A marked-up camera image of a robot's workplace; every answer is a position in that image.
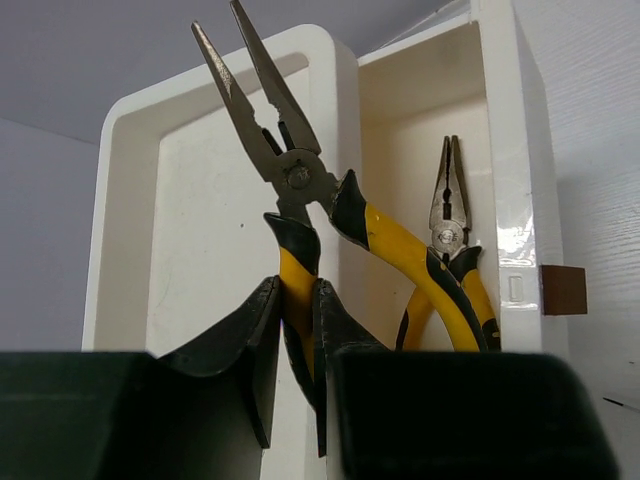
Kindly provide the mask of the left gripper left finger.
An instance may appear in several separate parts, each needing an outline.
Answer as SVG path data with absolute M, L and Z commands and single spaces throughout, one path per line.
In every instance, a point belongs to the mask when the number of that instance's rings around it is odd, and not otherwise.
M 280 338 L 280 278 L 266 277 L 231 314 L 161 356 L 172 370 L 196 379 L 230 373 L 262 448 L 271 444 Z

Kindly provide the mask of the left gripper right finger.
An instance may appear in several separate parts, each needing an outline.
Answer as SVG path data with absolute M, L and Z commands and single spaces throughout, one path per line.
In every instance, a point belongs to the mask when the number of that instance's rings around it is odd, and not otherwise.
M 327 377 L 333 357 L 343 351 L 389 348 L 349 314 L 331 282 L 323 278 L 312 288 L 312 321 L 317 452 L 323 458 L 327 453 Z

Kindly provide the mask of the yellow combination pliers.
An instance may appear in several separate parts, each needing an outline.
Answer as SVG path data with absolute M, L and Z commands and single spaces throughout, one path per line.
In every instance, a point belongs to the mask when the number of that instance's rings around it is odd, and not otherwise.
M 499 352 L 499 325 L 478 270 L 482 247 L 469 244 L 471 227 L 459 137 L 446 136 L 429 214 L 431 246 L 469 296 L 488 349 Z

